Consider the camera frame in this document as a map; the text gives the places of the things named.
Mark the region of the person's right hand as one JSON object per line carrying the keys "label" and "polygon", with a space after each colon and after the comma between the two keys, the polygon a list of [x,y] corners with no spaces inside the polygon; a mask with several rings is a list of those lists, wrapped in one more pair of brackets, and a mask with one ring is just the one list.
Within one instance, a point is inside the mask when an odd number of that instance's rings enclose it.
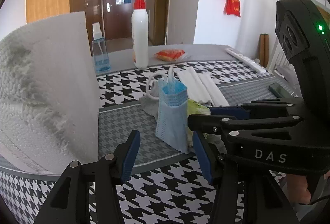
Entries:
{"label": "person's right hand", "polygon": [[305,176],[286,174],[288,200],[291,204],[307,205],[312,199]]}

